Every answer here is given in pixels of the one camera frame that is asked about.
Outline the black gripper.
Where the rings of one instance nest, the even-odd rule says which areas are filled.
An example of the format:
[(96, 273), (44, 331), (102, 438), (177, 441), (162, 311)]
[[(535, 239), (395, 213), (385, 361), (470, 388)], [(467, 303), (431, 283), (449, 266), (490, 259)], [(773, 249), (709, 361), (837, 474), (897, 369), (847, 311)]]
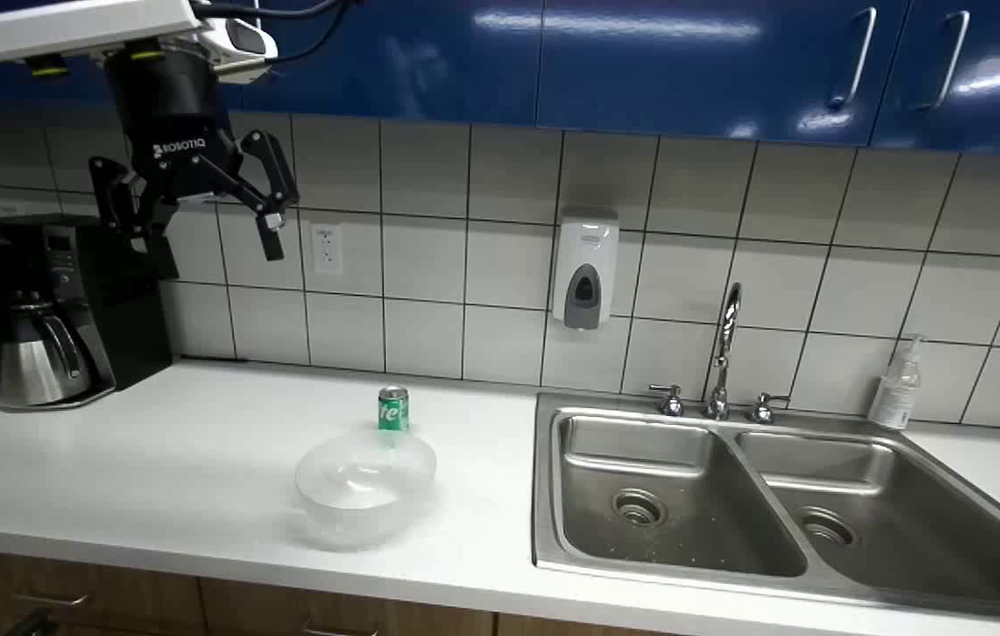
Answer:
[(299, 202), (294, 170), (279, 137), (263, 129), (238, 149), (209, 58), (199, 45), (124, 45), (106, 59), (106, 79), (132, 160), (90, 160), (99, 218), (149, 256), (155, 204), (177, 204), (191, 193), (238, 193), (243, 149), (269, 179), (256, 204), (263, 256), (279, 260), (279, 230)]

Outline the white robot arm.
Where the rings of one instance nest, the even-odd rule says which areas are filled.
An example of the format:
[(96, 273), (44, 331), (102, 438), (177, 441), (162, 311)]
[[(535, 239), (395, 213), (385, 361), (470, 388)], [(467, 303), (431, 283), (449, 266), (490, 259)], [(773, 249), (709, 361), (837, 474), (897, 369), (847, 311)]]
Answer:
[(231, 130), (219, 83), (250, 86), (279, 59), (263, 8), (216, 0), (47, 0), (0, 12), (0, 63), (57, 79), (67, 58), (96, 58), (132, 160), (90, 160), (106, 226), (152, 239), (191, 193), (231, 193), (258, 226), (269, 260), (299, 202), (269, 130)]

